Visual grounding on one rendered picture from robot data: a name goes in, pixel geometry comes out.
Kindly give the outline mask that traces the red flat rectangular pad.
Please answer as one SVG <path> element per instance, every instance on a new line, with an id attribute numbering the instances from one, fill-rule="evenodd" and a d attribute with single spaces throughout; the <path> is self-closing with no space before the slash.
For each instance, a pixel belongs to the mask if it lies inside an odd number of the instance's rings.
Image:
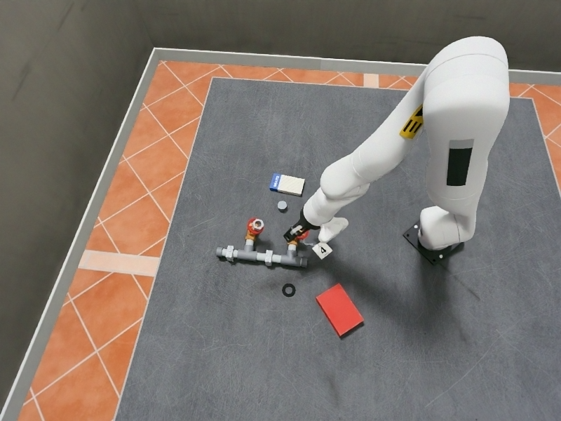
<path id="1" fill-rule="evenodd" d="M 319 295 L 316 301 L 338 336 L 364 320 L 339 283 Z"/>

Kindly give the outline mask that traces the grey pipe tee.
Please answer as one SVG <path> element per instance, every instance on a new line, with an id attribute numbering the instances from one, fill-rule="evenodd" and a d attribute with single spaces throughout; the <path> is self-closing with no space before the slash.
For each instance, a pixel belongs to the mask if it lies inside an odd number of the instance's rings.
<path id="1" fill-rule="evenodd" d="M 302 234 L 303 237 L 297 236 L 292 242 L 288 242 L 288 250 L 286 255 L 273 255 L 272 250 L 266 250 L 266 253 L 258 253 L 258 251 L 254 250 L 254 242 L 256 240 L 255 235 L 262 232 L 263 228 L 258 232 L 254 230 L 252 227 L 253 220 L 258 218 L 253 218 L 248 222 L 248 233 L 245 238 L 246 244 L 244 245 L 244 249 L 235 250 L 233 246 L 228 246 L 227 249 L 223 247 L 217 247 L 216 256 L 222 258 L 223 256 L 227 258 L 228 261 L 234 261 L 234 258 L 237 260 L 249 260 L 249 261 L 265 261 L 267 266 L 271 266 L 272 262 L 280 263 L 281 265 L 290 265 L 296 267 L 306 267 L 307 266 L 307 258 L 306 257 L 299 257 L 297 256 L 296 247 L 298 246 L 297 240 L 304 239 L 307 237 L 309 231 L 306 231 L 306 235 Z"/>

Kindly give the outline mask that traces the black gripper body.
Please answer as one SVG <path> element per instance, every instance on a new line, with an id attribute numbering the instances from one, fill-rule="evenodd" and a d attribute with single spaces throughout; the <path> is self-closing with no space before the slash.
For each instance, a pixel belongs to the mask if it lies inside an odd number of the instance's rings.
<path id="1" fill-rule="evenodd" d="M 320 226 L 312 225 L 310 222 L 307 221 L 307 219 L 304 216 L 304 206 L 300 211 L 300 220 L 301 221 L 297 224 L 297 226 L 299 225 L 302 226 L 302 228 L 300 229 L 301 231 L 305 230 L 306 228 L 313 229 L 313 230 L 320 229 Z"/>

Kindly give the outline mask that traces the grey hexagonal nut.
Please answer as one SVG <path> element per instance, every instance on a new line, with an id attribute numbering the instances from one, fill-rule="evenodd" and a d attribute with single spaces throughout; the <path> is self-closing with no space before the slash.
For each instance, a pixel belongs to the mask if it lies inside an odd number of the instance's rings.
<path id="1" fill-rule="evenodd" d="M 259 223 L 261 225 L 261 227 L 256 227 L 255 223 Z M 264 226 L 264 223 L 262 222 L 262 220 L 256 219 L 253 223 L 252 223 L 252 227 L 254 230 L 260 231 Z"/>

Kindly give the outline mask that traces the white tag on silver chain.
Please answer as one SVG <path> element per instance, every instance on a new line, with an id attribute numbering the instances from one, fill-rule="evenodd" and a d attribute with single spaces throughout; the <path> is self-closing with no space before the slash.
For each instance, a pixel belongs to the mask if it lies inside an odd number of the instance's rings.
<path id="1" fill-rule="evenodd" d="M 332 252 L 332 249 L 326 243 L 321 242 L 319 244 L 316 244 L 312 249 L 321 259 Z"/>

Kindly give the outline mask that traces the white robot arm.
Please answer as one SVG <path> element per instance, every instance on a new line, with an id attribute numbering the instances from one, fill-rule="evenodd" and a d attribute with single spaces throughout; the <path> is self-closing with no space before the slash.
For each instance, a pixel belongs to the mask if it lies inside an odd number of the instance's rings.
<path id="1" fill-rule="evenodd" d="M 348 221 L 334 215 L 392 171 L 426 131 L 431 157 L 426 192 L 436 205 L 420 215 L 428 250 L 471 239 L 487 174 L 487 157 L 510 102 L 508 61 L 493 39 L 469 37 L 437 54 L 383 124 L 352 154 L 328 166 L 304 216 L 327 243 Z"/>

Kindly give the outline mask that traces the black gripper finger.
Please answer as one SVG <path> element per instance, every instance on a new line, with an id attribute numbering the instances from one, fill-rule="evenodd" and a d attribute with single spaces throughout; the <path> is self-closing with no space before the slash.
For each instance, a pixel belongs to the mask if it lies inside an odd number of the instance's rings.
<path id="1" fill-rule="evenodd" d="M 286 233 L 284 233 L 283 237 L 285 238 L 285 240 L 287 242 L 292 242 L 292 240 L 294 240 L 297 236 L 301 236 L 304 232 L 309 231 L 309 228 L 306 228 L 303 232 L 300 232 L 299 229 L 302 228 L 301 225 L 297 226 L 297 224 L 300 222 L 301 220 L 299 219 L 299 221 L 294 224 L 293 226 L 291 226 L 289 228 L 288 231 L 286 231 Z"/>

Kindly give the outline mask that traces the dark grey rubber ring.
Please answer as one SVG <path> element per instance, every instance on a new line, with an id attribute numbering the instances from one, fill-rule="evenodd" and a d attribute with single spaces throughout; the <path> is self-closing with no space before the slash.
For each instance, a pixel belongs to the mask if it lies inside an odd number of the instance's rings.
<path id="1" fill-rule="evenodd" d="M 292 292 L 291 292 L 290 294 L 287 294 L 287 293 L 285 292 L 285 289 L 286 289 L 288 286 L 292 288 Z M 282 289 L 282 292 L 283 292 L 284 296 L 286 296 L 286 297 L 292 297 L 292 296 L 295 294 L 295 291 L 296 291 L 296 290 L 295 290 L 295 287 L 294 287 L 291 283 L 285 284 L 285 285 L 283 286 L 283 289 Z"/>

